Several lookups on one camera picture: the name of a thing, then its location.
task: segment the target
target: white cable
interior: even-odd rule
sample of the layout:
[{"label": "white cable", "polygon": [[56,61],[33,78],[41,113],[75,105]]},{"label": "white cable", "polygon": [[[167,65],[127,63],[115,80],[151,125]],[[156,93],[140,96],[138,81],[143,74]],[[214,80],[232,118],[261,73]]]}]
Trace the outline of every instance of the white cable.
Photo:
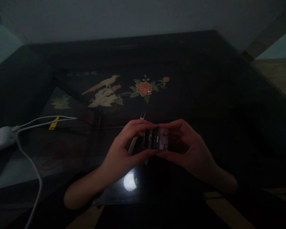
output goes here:
[{"label": "white cable", "polygon": [[36,119],[34,119],[34,120],[32,120],[32,121],[30,121],[30,122],[28,122],[28,123],[26,123],[26,124],[23,124],[23,125],[21,125],[21,126],[18,126],[18,127],[24,127],[24,126],[26,126],[26,125],[29,125],[29,124],[31,124],[32,122],[35,122],[36,120],[38,120],[38,119],[43,119],[43,118],[54,118],[54,117],[57,117],[57,116],[59,116],[59,117],[63,117],[63,118],[69,118],[69,119],[77,119],[77,118],[74,118],[74,117],[68,117],[68,116],[63,116],[63,115],[52,115],[52,116],[45,116],[45,117],[40,117],[40,118],[36,118]]},{"label": "white cable", "polygon": [[29,157],[29,155],[27,155],[27,154],[24,152],[24,150],[22,149],[22,146],[21,146],[20,141],[19,141],[19,133],[22,132],[22,131],[24,131],[24,130],[28,130],[28,129],[35,128],[35,127],[39,127],[39,126],[48,125],[48,124],[51,124],[51,123],[61,122],[61,121],[67,121],[67,120],[75,120],[75,119],[77,119],[77,118],[61,119],[61,120],[46,122],[46,123],[42,123],[42,124],[38,124],[38,125],[34,125],[34,126],[30,126],[30,127],[26,127],[26,128],[20,129],[20,130],[18,130],[17,133],[16,133],[16,142],[17,142],[17,145],[18,145],[18,147],[19,147],[19,150],[20,150],[21,153],[31,162],[31,164],[32,164],[32,166],[33,166],[33,168],[34,168],[34,170],[35,170],[35,172],[36,172],[36,174],[37,174],[38,180],[39,180],[39,190],[38,190],[38,194],[37,194],[37,197],[36,197],[36,200],[35,200],[35,203],[34,203],[34,206],[33,206],[32,212],[31,212],[31,215],[30,215],[30,217],[29,217],[29,220],[28,220],[28,222],[26,223],[26,226],[25,226],[24,229],[28,229],[29,226],[30,226],[30,224],[31,224],[31,222],[32,222],[33,215],[34,215],[35,210],[36,210],[36,208],[37,208],[38,200],[39,200],[40,194],[41,194],[42,179],[41,179],[41,176],[40,176],[40,174],[39,174],[39,172],[38,172],[38,169],[37,169],[35,163],[34,163],[33,160]]}]

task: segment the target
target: finger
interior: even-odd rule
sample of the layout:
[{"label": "finger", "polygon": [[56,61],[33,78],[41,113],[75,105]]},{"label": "finger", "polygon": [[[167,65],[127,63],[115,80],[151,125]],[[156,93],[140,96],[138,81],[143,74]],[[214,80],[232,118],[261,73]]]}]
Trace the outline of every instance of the finger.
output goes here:
[{"label": "finger", "polygon": [[125,126],[137,125],[137,124],[142,124],[142,123],[149,123],[149,124],[151,124],[151,122],[149,122],[149,121],[147,121],[145,119],[135,119],[135,120],[129,121]]},{"label": "finger", "polygon": [[138,135],[141,136],[141,137],[144,137],[145,133],[143,131],[139,131]]},{"label": "finger", "polygon": [[135,167],[144,161],[146,161],[149,157],[155,155],[157,153],[157,150],[151,150],[151,149],[146,149],[140,153],[137,153],[136,155],[130,156],[128,158],[129,163],[132,167]]},{"label": "finger", "polygon": [[126,145],[126,143],[128,142],[129,139],[131,139],[132,137],[134,137],[137,133],[143,131],[143,130],[147,130],[147,129],[155,129],[157,127],[157,125],[155,124],[138,124],[135,126],[132,126],[131,128],[122,131],[119,134],[119,139],[121,141],[121,143],[123,144],[123,146]]},{"label": "finger", "polygon": [[155,129],[157,128],[157,125],[152,124],[152,123],[143,123],[143,124],[138,124],[133,126],[133,130],[137,133],[137,132],[141,132],[147,129]]},{"label": "finger", "polygon": [[173,162],[177,165],[182,165],[184,156],[182,154],[178,154],[176,152],[172,152],[172,151],[160,151],[156,154],[156,156],[160,157],[160,158],[164,158],[170,162]]},{"label": "finger", "polygon": [[171,128],[180,129],[184,124],[184,122],[185,121],[183,119],[178,119],[170,123],[158,124],[158,126],[162,129],[171,129]]}]

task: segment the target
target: hand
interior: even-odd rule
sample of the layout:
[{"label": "hand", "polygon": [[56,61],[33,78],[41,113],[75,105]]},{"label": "hand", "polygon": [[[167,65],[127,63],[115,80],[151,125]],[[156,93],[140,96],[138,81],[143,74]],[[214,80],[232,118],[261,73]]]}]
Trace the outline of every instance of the hand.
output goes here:
[{"label": "hand", "polygon": [[184,154],[161,151],[157,153],[158,157],[185,168],[196,178],[223,192],[234,192],[237,189],[236,179],[215,163],[202,137],[187,122],[179,119],[158,126],[169,129],[170,143],[177,146],[184,144],[187,148]]},{"label": "hand", "polygon": [[143,136],[143,130],[155,129],[156,127],[146,120],[131,120],[127,123],[114,139],[101,166],[74,182],[67,189],[64,196],[65,206],[69,209],[78,209],[84,206],[95,194],[118,181],[133,167],[154,155],[155,150],[147,149],[130,156],[125,146],[136,135]]},{"label": "hand", "polygon": [[125,176],[133,167],[146,161],[156,154],[155,150],[147,149],[136,155],[130,156],[125,146],[133,137],[143,136],[142,131],[155,129],[157,125],[146,120],[131,120],[114,139],[107,156],[100,166],[100,173],[106,185],[112,184]]}]

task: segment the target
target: wooden floor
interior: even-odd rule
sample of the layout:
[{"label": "wooden floor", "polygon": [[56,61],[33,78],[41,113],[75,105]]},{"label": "wooden floor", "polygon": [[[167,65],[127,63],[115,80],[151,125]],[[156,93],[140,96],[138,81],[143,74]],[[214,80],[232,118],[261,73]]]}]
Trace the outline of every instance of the wooden floor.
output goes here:
[{"label": "wooden floor", "polygon": [[252,64],[286,96],[286,59],[255,60]]}]

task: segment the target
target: white power adapter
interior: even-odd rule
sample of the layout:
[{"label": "white power adapter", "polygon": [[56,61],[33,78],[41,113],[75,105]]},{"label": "white power adapter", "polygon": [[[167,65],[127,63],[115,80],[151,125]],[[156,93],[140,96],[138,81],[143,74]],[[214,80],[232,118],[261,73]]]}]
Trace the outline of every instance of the white power adapter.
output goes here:
[{"label": "white power adapter", "polygon": [[15,133],[12,127],[0,128],[0,150],[14,144],[16,142]]}]

